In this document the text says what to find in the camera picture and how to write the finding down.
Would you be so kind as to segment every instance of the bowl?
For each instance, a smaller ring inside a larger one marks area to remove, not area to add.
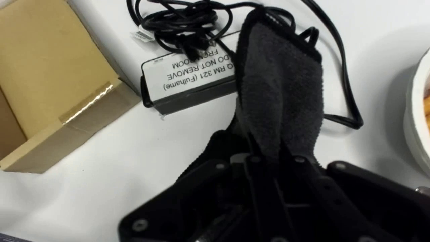
[[[420,60],[406,96],[405,138],[416,161],[430,176],[430,130],[425,114],[425,95],[430,90],[430,49]]]

